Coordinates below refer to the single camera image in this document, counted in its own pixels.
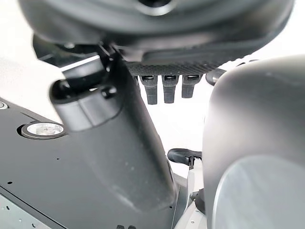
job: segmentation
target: white backdrop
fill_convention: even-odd
[[[229,70],[251,59],[305,53],[305,1],[296,0],[292,17],[284,31],[271,43],[250,56],[222,66]],[[0,0],[0,97],[26,107],[54,121],[60,121],[48,99],[52,82],[63,78],[59,70],[36,60],[31,47],[32,31],[24,20],[16,0]],[[183,147],[201,151],[203,119],[212,87],[204,80],[196,85],[192,99],[181,98],[181,78],[174,104],[164,104],[159,79],[158,105],[147,105],[165,151]],[[142,96],[146,94],[141,85]],[[186,177],[188,168],[172,164],[173,171]]]

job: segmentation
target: cylindrical black tube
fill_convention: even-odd
[[[132,76],[120,65],[104,83],[107,87],[69,98],[67,103],[53,96],[55,83],[51,100],[92,174],[122,202],[141,212],[170,206],[177,189]],[[113,94],[105,96],[105,88]]]

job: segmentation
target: gray metal plate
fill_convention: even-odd
[[[0,227],[2,229],[50,229],[2,195],[0,195]]]
[[[30,115],[21,108],[0,111],[0,194],[52,229],[172,228],[176,206],[132,211],[92,173],[68,135],[41,141],[19,136],[16,129],[34,121]]]

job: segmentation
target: ribbed rubber surface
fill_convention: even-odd
[[[215,51],[212,55],[207,54],[207,58],[202,58],[195,62],[175,62],[167,65],[144,65],[140,63],[126,63],[132,75],[192,75],[204,74],[214,70],[220,65],[243,58],[252,54],[262,45],[256,48],[243,48],[242,50],[231,50],[231,52]]]

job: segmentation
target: silver circular insert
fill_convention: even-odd
[[[21,135],[30,139],[54,139],[65,135],[65,129],[58,123],[31,123],[22,127]]]
[[[0,110],[5,110],[8,109],[8,105],[5,104],[4,102],[0,102]]]
[[[27,130],[34,135],[58,135],[63,132],[63,127],[54,123],[36,123],[28,126]]]

